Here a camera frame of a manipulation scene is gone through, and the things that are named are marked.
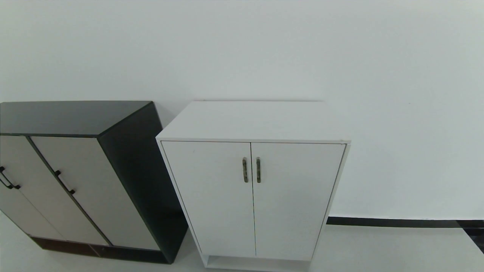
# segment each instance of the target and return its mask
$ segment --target metal handle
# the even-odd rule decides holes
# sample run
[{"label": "metal handle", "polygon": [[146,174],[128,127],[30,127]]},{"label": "metal handle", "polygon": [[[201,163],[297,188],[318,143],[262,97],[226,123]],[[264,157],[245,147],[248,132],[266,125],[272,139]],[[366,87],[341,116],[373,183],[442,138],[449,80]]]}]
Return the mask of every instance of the metal handle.
[{"label": "metal handle", "polygon": [[58,179],[58,180],[59,180],[59,181],[62,183],[62,185],[64,186],[64,188],[65,188],[65,189],[66,189],[66,190],[67,190],[67,191],[68,191],[68,192],[69,192],[71,195],[73,195],[73,194],[75,193],[75,191],[74,191],[74,190],[70,190],[70,191],[69,191],[69,189],[67,189],[67,187],[65,186],[65,184],[64,184],[64,183],[61,181],[61,179],[59,178],[59,176],[61,175],[61,172],[60,172],[59,170],[57,170],[57,171],[55,171],[55,172],[54,172],[54,174],[56,174],[57,179]]},{"label": "metal handle", "polygon": [[4,178],[4,179],[5,179],[5,180],[6,180],[8,183],[10,183],[10,185],[9,185],[9,186],[5,185],[5,184],[3,183],[3,181],[2,181],[1,183],[3,183],[3,185],[7,186],[7,188],[9,188],[9,189],[12,189],[12,188],[15,188],[15,189],[17,189],[17,190],[18,190],[18,189],[20,189],[20,188],[21,188],[21,186],[20,186],[20,185],[13,185],[13,184],[10,182],[10,180],[8,179],[8,177],[7,177],[7,176],[5,176],[5,174],[3,173],[4,171],[5,171],[5,167],[0,166],[0,174],[3,176],[3,178]]},{"label": "metal handle", "polygon": [[249,182],[249,179],[247,178],[247,158],[246,157],[242,159],[242,168],[243,168],[243,181],[247,183]]},{"label": "metal handle", "polygon": [[260,183],[260,157],[257,157],[257,183]]}]

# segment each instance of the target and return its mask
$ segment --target cabinet base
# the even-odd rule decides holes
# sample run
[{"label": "cabinet base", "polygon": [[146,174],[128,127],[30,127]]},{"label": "cabinet base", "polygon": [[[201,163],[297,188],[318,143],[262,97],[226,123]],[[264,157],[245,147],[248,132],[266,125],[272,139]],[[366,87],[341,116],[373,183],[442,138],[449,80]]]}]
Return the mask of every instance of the cabinet base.
[{"label": "cabinet base", "polygon": [[46,250],[100,258],[171,264],[167,261],[165,255],[163,255],[161,251],[156,250],[92,245],[77,242],[51,240],[33,236],[30,236],[30,238],[37,245]]},{"label": "cabinet base", "polygon": [[271,272],[307,272],[310,261],[209,256],[206,268]]}]

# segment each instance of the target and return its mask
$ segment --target furniture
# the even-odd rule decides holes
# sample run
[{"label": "furniture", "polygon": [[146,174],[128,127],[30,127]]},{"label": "furniture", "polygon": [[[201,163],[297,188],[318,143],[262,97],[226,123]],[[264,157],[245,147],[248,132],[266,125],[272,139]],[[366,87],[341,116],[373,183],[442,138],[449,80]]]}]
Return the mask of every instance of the furniture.
[{"label": "furniture", "polygon": [[156,138],[207,268],[306,271],[350,140],[323,102],[190,103]]},{"label": "furniture", "polygon": [[0,210],[48,250],[172,263],[187,223],[150,101],[0,104]]}]

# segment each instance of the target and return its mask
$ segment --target white cabinet door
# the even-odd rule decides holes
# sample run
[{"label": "white cabinet door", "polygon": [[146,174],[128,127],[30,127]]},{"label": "white cabinet door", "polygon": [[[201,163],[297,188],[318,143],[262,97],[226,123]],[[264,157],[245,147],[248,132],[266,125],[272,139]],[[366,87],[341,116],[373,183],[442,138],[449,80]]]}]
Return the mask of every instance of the white cabinet door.
[{"label": "white cabinet door", "polygon": [[0,141],[5,175],[22,186],[19,191],[66,240],[107,244],[24,136],[1,136]]},{"label": "white cabinet door", "polygon": [[162,141],[162,146],[202,253],[255,257],[250,143]]},{"label": "white cabinet door", "polygon": [[344,145],[252,143],[251,149],[257,257],[311,260]]},{"label": "white cabinet door", "polygon": [[96,138],[32,141],[113,245],[160,250]]},{"label": "white cabinet door", "polygon": [[[4,159],[5,156],[0,149],[0,165]],[[6,185],[10,185],[1,175],[0,180]],[[0,210],[29,235],[65,240],[17,189],[8,189],[0,184]]]}]

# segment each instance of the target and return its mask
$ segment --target black cabinet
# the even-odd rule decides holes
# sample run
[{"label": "black cabinet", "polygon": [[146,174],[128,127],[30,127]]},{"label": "black cabinet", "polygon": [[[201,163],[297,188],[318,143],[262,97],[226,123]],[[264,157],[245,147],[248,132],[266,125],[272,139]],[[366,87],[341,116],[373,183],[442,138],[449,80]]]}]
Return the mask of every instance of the black cabinet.
[{"label": "black cabinet", "polygon": [[45,249],[172,263],[187,223],[161,130],[150,101],[1,103],[0,209]]}]

